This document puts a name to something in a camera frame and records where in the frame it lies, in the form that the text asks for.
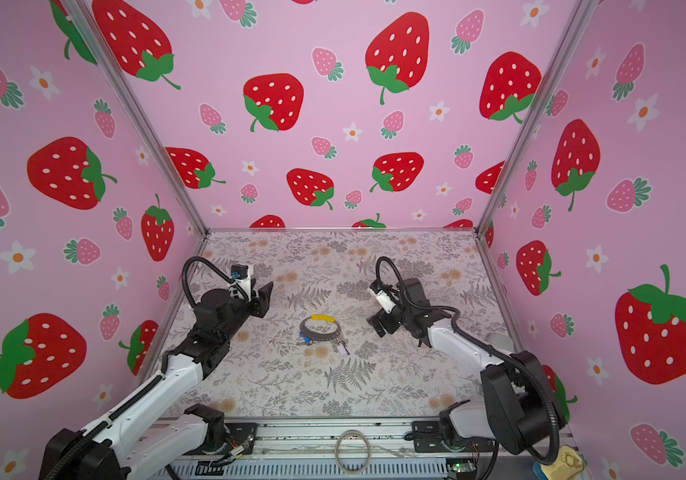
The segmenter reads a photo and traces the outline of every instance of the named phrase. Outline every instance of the floral patterned surface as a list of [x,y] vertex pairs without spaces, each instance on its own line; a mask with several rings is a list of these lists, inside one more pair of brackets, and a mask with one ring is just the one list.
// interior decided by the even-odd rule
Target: floral patterned surface
[[[379,308],[366,289],[380,255],[391,256],[405,278],[419,278],[432,303],[459,308],[467,331],[482,338],[506,332],[472,233],[214,232],[203,256],[226,271],[236,262],[254,265],[258,287],[273,280],[271,310],[249,318],[218,369],[165,416],[196,402],[227,416],[434,416],[464,398],[481,405],[476,372],[418,348],[402,328],[381,339],[367,324]],[[383,274],[393,282],[387,267]],[[222,287],[207,269],[192,275],[196,300]],[[329,342],[303,344],[299,323],[315,313],[341,324],[350,357],[341,360]],[[164,350],[193,323],[183,303]]]

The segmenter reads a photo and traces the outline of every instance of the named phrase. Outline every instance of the pink wall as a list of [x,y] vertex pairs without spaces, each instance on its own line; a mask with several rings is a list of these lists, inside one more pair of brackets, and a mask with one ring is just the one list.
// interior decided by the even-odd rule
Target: pink wall
[[[250,226],[275,215],[287,226],[351,226],[370,219],[381,226],[415,227],[477,222],[492,186],[483,182],[497,175],[518,131],[511,114],[527,114],[524,98],[538,87],[538,71],[548,66],[574,2],[538,0],[525,8],[522,2],[410,0],[129,4],[95,0],[92,6],[162,142],[187,149],[174,150],[173,159],[184,163],[188,153],[202,160],[197,164],[207,160],[215,182],[225,182],[211,182],[213,172],[202,168],[202,183],[193,162],[179,168],[184,181],[191,180],[189,193],[210,226]],[[388,33],[378,36],[384,30]],[[146,60],[144,50],[151,52]],[[142,71],[140,62],[147,64]],[[399,69],[396,79],[379,70],[390,64]],[[373,67],[373,78],[367,66]],[[497,90],[489,90],[488,70]],[[285,86],[291,90],[280,90]],[[245,107],[245,92],[253,114]],[[507,112],[489,120],[510,96]],[[443,115],[436,118],[440,109]],[[397,135],[387,140],[391,135],[381,133],[386,127]],[[456,154],[462,145],[470,154]],[[386,155],[381,171],[394,168],[397,177],[379,180],[394,192],[373,178],[374,163]],[[399,167],[411,160],[410,168]],[[290,182],[299,186],[291,189],[287,176],[293,169],[317,175],[293,172]],[[316,197],[306,192],[307,185],[311,194],[324,190],[320,206],[309,205]],[[444,187],[451,188],[446,196]],[[351,194],[355,190],[361,194]],[[347,208],[347,201],[358,206]]]
[[[81,428],[128,393],[135,377],[118,342],[137,348],[133,331],[162,321],[168,302],[157,279],[165,276],[174,295],[197,241],[153,160],[138,162],[141,141],[102,72],[82,58],[79,51],[91,57],[81,44],[70,44],[66,59],[66,41],[48,2],[0,1],[0,96],[10,105],[0,100],[0,478],[37,478],[53,434]],[[12,108],[11,98],[22,106]],[[110,138],[96,122],[100,98],[111,109],[98,118]],[[102,177],[87,146],[118,180],[103,178],[99,202]],[[155,194],[175,226],[162,261],[141,238]],[[117,207],[129,218],[119,228]],[[66,258],[66,244],[82,239]]]
[[560,90],[491,252],[594,477],[686,478],[686,2],[600,5]]

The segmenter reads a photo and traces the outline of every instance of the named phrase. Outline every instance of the white flower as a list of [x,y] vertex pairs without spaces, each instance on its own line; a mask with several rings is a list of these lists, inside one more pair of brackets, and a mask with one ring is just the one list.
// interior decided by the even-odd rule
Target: white flower
[[597,51],[594,52],[594,55],[586,61],[586,68],[588,68],[586,71],[586,78],[591,76],[596,77],[599,74],[599,66],[604,62],[605,57],[607,57],[607,54],[602,53],[602,49],[597,47]]
[[548,5],[543,5],[543,0],[535,0],[532,3],[525,3],[522,5],[524,8],[524,16],[519,25],[531,24],[534,27],[538,26],[540,22],[540,15],[546,14],[548,12]]
[[597,248],[593,250],[587,248],[586,255],[588,255],[588,262],[586,262],[586,268],[593,267],[594,270],[597,271],[597,273],[600,273],[602,271],[602,264],[606,264],[607,260],[610,259],[607,257],[607,255],[602,254],[601,245],[597,245]]
[[113,280],[116,283],[114,286],[116,287],[117,290],[122,288],[123,286],[129,286],[129,283],[127,281],[128,278],[129,278],[129,272],[125,272],[124,270],[122,270],[121,266],[118,266],[116,268],[116,274],[115,275],[111,275],[111,280]]
[[447,197],[447,193],[450,190],[452,190],[452,187],[448,187],[447,182],[444,182],[444,184],[437,187],[437,196],[444,195],[444,197]]
[[242,171],[247,172],[250,177],[254,177],[255,172],[259,172],[260,169],[255,167],[255,161],[254,160],[252,160],[249,163],[242,160]]
[[191,5],[191,14],[194,18],[199,18],[200,15],[208,20],[211,18],[209,5],[213,4],[213,0],[185,0],[185,3]]
[[636,131],[640,132],[644,128],[647,120],[658,118],[658,110],[655,107],[655,102],[658,101],[658,94],[648,98],[647,101],[641,98],[634,104],[634,111],[628,119],[629,124],[636,124]]
[[359,135],[361,135],[361,129],[356,127],[356,124],[351,124],[350,127],[344,128],[343,133],[345,134],[345,140],[359,141]]
[[535,326],[535,323],[533,323],[532,320],[528,322],[528,332],[530,332],[530,335],[535,338],[535,335],[538,334],[538,328]]
[[23,461],[26,459],[26,455],[28,455],[28,448],[20,453],[7,450],[7,453],[4,454],[4,463],[0,466],[0,478],[10,480],[13,475],[23,473],[26,470],[26,463]]
[[588,376],[592,376],[594,380],[597,380],[597,385],[602,385],[602,379],[609,379],[610,374],[607,370],[602,368],[602,359],[591,360],[591,357],[586,357],[588,360],[588,370],[586,373]]
[[629,4],[629,8],[636,7],[637,12],[642,12],[642,8],[644,8],[644,4],[646,2],[647,2],[647,0],[631,0],[631,3]]
[[111,389],[113,385],[103,385],[100,384],[100,390],[92,398],[92,401],[98,405],[98,408],[102,408],[102,404],[111,401]]
[[432,105],[428,110],[431,111],[431,117],[428,120],[444,121],[444,114],[449,112],[450,108],[444,106],[444,100],[440,100],[439,103]]
[[135,155],[138,156],[139,164],[146,165],[146,167],[148,167],[148,152],[146,151],[145,147],[141,145],[139,149],[135,150]]
[[8,270],[11,274],[14,274],[19,269],[23,268],[25,270],[33,270],[33,263],[31,258],[36,254],[36,250],[33,248],[23,249],[19,241],[15,240],[12,242],[11,252],[2,252],[0,258],[5,262],[9,262]]
[[39,72],[39,69],[31,65],[31,73],[33,78],[29,84],[42,91],[44,98],[50,100],[53,95],[60,93],[55,84],[52,82],[52,74],[50,72]]
[[607,462],[605,457],[602,457],[602,476],[607,480],[623,480],[618,475],[618,464],[615,462]]

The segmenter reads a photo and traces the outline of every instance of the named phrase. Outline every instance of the strawberry print wallpaper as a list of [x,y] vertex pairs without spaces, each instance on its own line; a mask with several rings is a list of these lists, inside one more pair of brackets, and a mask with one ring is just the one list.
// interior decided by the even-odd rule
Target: strawberry print wallpaper
[[486,235],[594,478],[686,478],[684,38],[602,2]]
[[0,1],[0,478],[129,393],[179,288],[199,238],[145,152],[60,2]]
[[478,223],[573,6],[93,0],[92,14],[210,227],[425,227]]

